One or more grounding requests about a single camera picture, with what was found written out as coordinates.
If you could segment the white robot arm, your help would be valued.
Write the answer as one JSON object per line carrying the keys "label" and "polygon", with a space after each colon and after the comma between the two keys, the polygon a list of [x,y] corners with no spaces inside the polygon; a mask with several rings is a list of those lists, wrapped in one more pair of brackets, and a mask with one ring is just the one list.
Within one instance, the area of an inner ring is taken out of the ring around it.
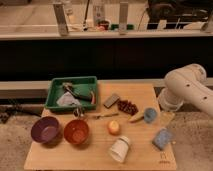
{"label": "white robot arm", "polygon": [[158,96],[164,111],[178,111],[185,101],[213,117],[213,90],[203,82],[206,70],[199,64],[189,64],[168,72],[164,77],[165,87]]}

